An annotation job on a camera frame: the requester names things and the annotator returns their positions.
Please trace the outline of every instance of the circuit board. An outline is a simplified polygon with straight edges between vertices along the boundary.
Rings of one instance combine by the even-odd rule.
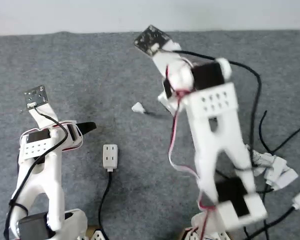
[[[48,103],[48,97],[44,85],[37,86],[24,93],[26,108],[28,110]]]
[[[142,52],[152,57],[170,39],[170,36],[168,36],[165,32],[159,30],[153,25],[150,25],[134,40],[134,45]]]

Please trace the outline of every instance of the white power strip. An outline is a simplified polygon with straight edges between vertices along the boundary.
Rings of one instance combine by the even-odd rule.
[[[199,240],[200,237],[196,232],[188,232],[181,240]],[[203,237],[204,240],[231,240],[226,232],[214,232]]]
[[[100,230],[96,230],[91,240],[106,240],[106,239]]]

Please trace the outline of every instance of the black wire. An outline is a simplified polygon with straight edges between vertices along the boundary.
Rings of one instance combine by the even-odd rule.
[[[99,227],[100,227],[100,229],[102,230],[102,234],[104,235],[104,237],[108,240],[109,238],[108,238],[108,236],[106,235],[106,233],[105,233],[105,230],[104,230],[104,227],[102,226],[102,221],[101,221],[101,209],[102,209],[102,204],[104,203],[104,200],[105,200],[105,198],[106,198],[106,196],[107,196],[107,194],[108,194],[108,192],[109,192],[109,189],[110,189],[110,186],[111,186],[111,181],[112,181],[112,172],[111,171],[109,171],[108,172],[108,176],[109,176],[109,178],[108,178],[108,184],[107,184],[107,186],[106,186],[106,189],[105,189],[105,191],[104,191],[104,193],[103,193],[103,196],[102,196],[102,199],[101,199],[101,202],[100,202],[100,205],[99,205],[99,209],[98,209],[98,221],[99,221]]]
[[[260,122],[259,122],[259,138],[260,138],[260,141],[261,141],[262,145],[263,145],[264,148],[266,149],[266,151],[267,151],[268,153],[272,154],[272,151],[269,149],[269,147],[268,147],[267,144],[265,143],[264,138],[263,138],[263,136],[262,136],[262,123],[264,122],[264,119],[265,119],[265,117],[266,117],[266,115],[267,115],[267,112],[268,112],[267,110],[264,111],[263,116],[262,116],[262,118],[261,118],[261,120],[260,120]]]
[[[249,233],[248,233],[248,231],[247,231],[247,227],[246,227],[246,226],[243,227],[243,231],[244,231],[245,236],[246,236],[247,238],[249,238],[250,235],[249,235]]]
[[[264,185],[264,191],[262,193],[262,202],[263,202],[263,205],[265,205],[265,200],[266,200],[266,193],[267,193],[267,190],[270,189],[271,186],[269,186],[268,184],[265,184]],[[267,225],[267,220],[263,220],[263,226],[266,228],[268,225]],[[264,234],[265,234],[265,239],[266,240],[269,240],[269,232],[268,232],[268,229],[266,228],[264,230]]]
[[[270,150],[270,148],[267,146],[267,144],[264,141],[263,135],[262,135],[262,124],[264,122],[264,119],[267,115],[267,110],[264,111],[263,116],[260,120],[259,123],[259,138],[260,141],[262,143],[262,145],[264,146],[264,148],[267,150],[268,153],[274,155],[276,153],[276,151],[278,151],[279,149],[281,149],[284,145],[286,145],[287,142],[289,142],[289,140],[291,140],[295,135],[297,135],[300,132],[300,128],[297,129],[295,132],[293,132],[290,136],[288,136],[279,146],[277,146],[274,150]]]
[[[54,145],[53,147],[51,147],[50,149],[48,149],[46,152],[44,152],[40,157],[38,157],[38,158],[33,162],[33,164],[30,166],[28,172],[26,173],[26,175],[25,175],[23,181],[21,182],[21,184],[20,184],[18,190],[15,192],[13,198],[10,200],[10,202],[9,202],[9,206],[10,206],[10,207],[9,207],[9,211],[8,211],[8,213],[7,213],[7,215],[6,215],[5,225],[4,225],[4,231],[3,231],[3,236],[4,236],[5,240],[9,240],[9,225],[10,225],[10,218],[11,218],[12,211],[13,211],[15,205],[16,205],[16,201],[17,201],[17,199],[18,199],[18,197],[19,197],[19,195],[20,195],[22,189],[23,189],[24,186],[26,185],[26,182],[27,182],[28,178],[29,178],[30,175],[31,175],[31,172],[33,171],[33,169],[35,168],[35,166],[36,166],[38,163],[40,163],[40,162],[44,159],[44,157],[45,157],[47,154],[51,153],[53,150],[55,150],[56,148],[58,148],[58,147],[59,147],[61,144],[63,144],[63,143],[67,140],[67,138],[68,138],[68,131],[65,129],[64,126],[62,126],[58,121],[54,120],[52,117],[50,117],[50,116],[48,116],[48,115],[45,115],[45,114],[39,112],[36,108],[35,108],[35,110],[36,110],[36,112],[37,112],[39,115],[45,117],[46,119],[51,120],[51,121],[54,122],[56,125],[58,125],[58,126],[64,131],[65,136],[64,136],[64,138],[63,138],[60,142],[58,142],[56,145]]]
[[[208,59],[208,60],[215,60],[215,57],[212,56],[207,56],[207,55],[203,55],[203,54],[199,54],[196,52],[192,52],[192,51],[184,51],[184,50],[175,50],[173,51],[174,53],[177,54],[187,54],[187,55],[192,55],[192,56],[196,56],[202,59]],[[257,107],[258,107],[258,103],[259,103],[259,98],[261,95],[261,89],[262,89],[262,82],[261,82],[261,77],[259,75],[259,73],[257,73],[255,70],[253,70],[251,67],[240,63],[240,62],[236,62],[236,61],[229,61],[230,64],[244,68],[246,70],[248,70],[250,73],[252,73],[257,80],[258,83],[258,87],[257,87],[257,91],[254,97],[254,101],[253,101],[253,105],[252,105],[252,111],[251,111],[251,120],[250,120],[250,133],[249,133],[249,154],[250,154],[250,162],[251,165],[253,167],[256,166],[256,164],[253,161],[253,149],[254,149],[254,145],[255,145],[255,133],[254,133],[254,129],[255,129],[255,119],[256,119],[256,111],[257,111]]]
[[[285,218],[287,218],[290,214],[292,214],[294,212],[294,210],[296,210],[296,209],[292,206],[291,208],[289,208],[289,210],[286,213],[284,213],[277,220],[274,220],[274,221],[268,223],[266,227],[262,227],[262,228],[258,229],[257,231],[252,233],[250,235],[250,237],[247,237],[244,240],[251,240],[251,239],[255,238],[256,236],[258,236],[259,234],[263,233],[266,229],[272,228],[275,225],[281,223]]]
[[[279,149],[281,149],[290,139],[292,139],[296,134],[300,132],[300,128],[292,133],[286,140],[284,140],[279,146],[277,146],[272,152],[275,153]]]

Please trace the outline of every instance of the white wall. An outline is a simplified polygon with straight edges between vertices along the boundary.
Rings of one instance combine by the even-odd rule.
[[[0,0],[0,35],[300,29],[300,0]]]

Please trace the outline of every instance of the white cable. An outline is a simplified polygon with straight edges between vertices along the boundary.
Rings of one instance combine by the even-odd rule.
[[[171,158],[171,155],[172,155],[172,151],[174,149],[174,145],[175,145],[175,141],[176,141],[176,133],[177,133],[177,122],[178,122],[178,114],[179,114],[179,106],[175,112],[175,115],[174,115],[174,126],[173,126],[173,129],[172,129],[172,136],[171,136],[171,143],[170,143],[170,147],[169,147],[169,150],[168,150],[168,159],[169,159],[169,162],[171,164],[171,166],[179,171],[179,172],[187,172],[187,173],[190,173],[192,175],[195,176],[196,180],[198,181],[199,180],[199,176],[197,175],[197,173],[192,170],[190,167],[187,167],[187,166],[183,166],[183,165],[177,165],[175,164],[173,161],[172,161],[172,158]]]

